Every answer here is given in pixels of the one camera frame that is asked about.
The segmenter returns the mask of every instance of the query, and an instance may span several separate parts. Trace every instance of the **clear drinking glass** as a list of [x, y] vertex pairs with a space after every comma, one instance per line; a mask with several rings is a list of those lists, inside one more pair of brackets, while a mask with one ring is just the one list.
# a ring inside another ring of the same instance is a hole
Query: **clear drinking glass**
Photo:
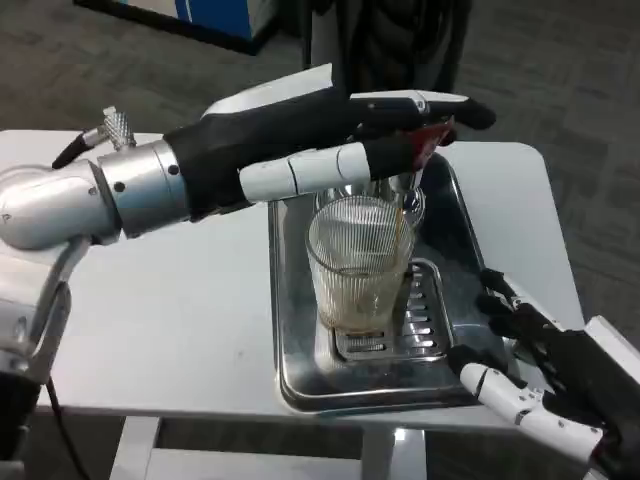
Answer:
[[318, 211], [306, 243], [322, 323], [352, 333], [383, 328], [413, 242], [402, 210], [379, 198], [346, 197]]

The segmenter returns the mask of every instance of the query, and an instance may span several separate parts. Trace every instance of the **gray carpet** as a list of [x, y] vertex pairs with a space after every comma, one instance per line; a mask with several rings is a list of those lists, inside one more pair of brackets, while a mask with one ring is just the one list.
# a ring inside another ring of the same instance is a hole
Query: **gray carpet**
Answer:
[[[585, 315], [605, 315], [640, 345], [640, 3], [477, 3], [458, 90], [493, 105], [500, 121], [491, 132], [465, 132], [466, 138], [521, 141], [543, 153]], [[115, 104], [136, 130], [164, 131], [298, 65], [297, 45], [284, 36], [253, 58], [76, 8], [70, 0], [0, 1], [1, 129], [85, 128]], [[121, 419], [70, 421], [94, 478], [108, 478]], [[236, 427], [234, 435], [219, 424], [172, 428], [183, 443], [210, 440], [210, 432], [221, 449], [304, 443], [293, 436], [315, 444], [316, 453], [331, 451], [313, 432], [304, 437], [283, 429], [270, 437]], [[345, 435], [359, 442], [357, 431], [326, 435], [330, 445]], [[435, 478], [576, 475], [575, 467], [523, 439], [439, 434], [435, 440]], [[27, 466], [30, 478], [75, 478], [46, 415], [35, 419]]]

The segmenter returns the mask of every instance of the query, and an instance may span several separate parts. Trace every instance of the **metal grate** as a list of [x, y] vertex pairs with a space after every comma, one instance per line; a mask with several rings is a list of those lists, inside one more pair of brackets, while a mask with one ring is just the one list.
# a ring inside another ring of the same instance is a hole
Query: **metal grate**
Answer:
[[451, 328], [437, 267], [422, 258], [411, 261], [387, 328], [364, 335], [334, 330], [333, 338], [336, 351], [347, 361], [444, 358]]

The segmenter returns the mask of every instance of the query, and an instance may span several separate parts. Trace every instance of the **robotic arm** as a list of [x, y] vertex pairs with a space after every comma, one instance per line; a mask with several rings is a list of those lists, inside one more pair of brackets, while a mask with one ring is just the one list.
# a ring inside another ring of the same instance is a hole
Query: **robotic arm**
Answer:
[[553, 392], [457, 346], [448, 359], [465, 388], [528, 437], [610, 480], [640, 478], [640, 352], [603, 317], [566, 330], [506, 275], [485, 270], [480, 279], [491, 294], [478, 306], [492, 330], [519, 342], [516, 353], [540, 368]]
[[[53, 169], [0, 173], [0, 462], [15, 458], [49, 379], [70, 309], [67, 280], [91, 245], [135, 238], [259, 201], [384, 179], [424, 166], [455, 116], [487, 128], [473, 100], [417, 90], [342, 95], [330, 65], [212, 105], [196, 123], [136, 146], [108, 109]], [[75, 160], [110, 139], [116, 152]]]

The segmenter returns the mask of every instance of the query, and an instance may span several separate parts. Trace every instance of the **stainless steel tray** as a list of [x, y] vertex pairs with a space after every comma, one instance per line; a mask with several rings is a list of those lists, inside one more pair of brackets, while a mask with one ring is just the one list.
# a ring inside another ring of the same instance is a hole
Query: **stainless steel tray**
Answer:
[[317, 321], [304, 242], [313, 198], [270, 205], [274, 353], [291, 407], [333, 413], [471, 404], [443, 361], [448, 346], [468, 344], [506, 362], [501, 339], [475, 307], [482, 258], [444, 158], [429, 161], [421, 186], [427, 213], [414, 259], [426, 261], [414, 262], [395, 321], [378, 336], [349, 337]]

